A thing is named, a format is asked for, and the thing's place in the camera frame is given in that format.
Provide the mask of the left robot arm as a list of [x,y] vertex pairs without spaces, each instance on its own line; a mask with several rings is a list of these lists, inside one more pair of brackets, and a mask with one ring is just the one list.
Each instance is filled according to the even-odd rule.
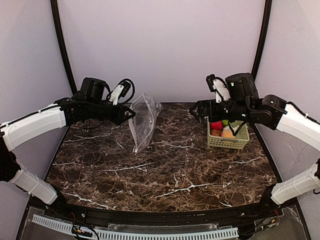
[[63,199],[55,188],[18,163],[13,151],[20,145],[52,130],[87,120],[110,121],[120,125],[136,114],[124,98],[135,92],[132,80],[121,80],[114,89],[104,81],[86,77],[72,97],[56,100],[45,108],[0,125],[0,180],[10,182],[46,205]]

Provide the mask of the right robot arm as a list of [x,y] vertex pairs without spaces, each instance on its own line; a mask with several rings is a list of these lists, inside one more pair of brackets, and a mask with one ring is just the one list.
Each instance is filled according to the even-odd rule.
[[[206,77],[206,82],[216,98],[199,100],[190,108],[190,114],[199,123],[205,120],[211,123],[229,120],[261,124],[296,137],[319,150],[320,123],[291,101],[273,94],[259,98],[250,73],[237,73],[226,79],[211,74]],[[317,161],[304,172],[267,187],[260,203],[263,206],[278,206],[319,187],[320,163]]]

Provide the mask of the clear zip top bag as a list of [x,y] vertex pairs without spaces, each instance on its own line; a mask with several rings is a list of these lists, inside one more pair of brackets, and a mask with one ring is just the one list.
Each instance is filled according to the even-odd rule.
[[138,154],[149,146],[163,106],[153,96],[143,92],[129,108],[135,112],[128,124],[135,143],[133,152]]

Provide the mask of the green apple toy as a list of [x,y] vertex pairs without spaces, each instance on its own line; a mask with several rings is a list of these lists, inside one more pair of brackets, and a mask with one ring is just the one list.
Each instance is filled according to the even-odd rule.
[[228,125],[230,125],[230,123],[229,123],[228,120],[222,120],[221,122],[222,122],[222,125],[223,125],[223,126],[228,126]]

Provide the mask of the orange peach toy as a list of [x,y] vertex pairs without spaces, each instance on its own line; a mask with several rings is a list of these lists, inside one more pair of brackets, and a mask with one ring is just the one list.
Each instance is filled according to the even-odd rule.
[[229,138],[229,139],[235,139],[236,138],[231,130],[223,130],[221,132],[221,137],[222,138]]

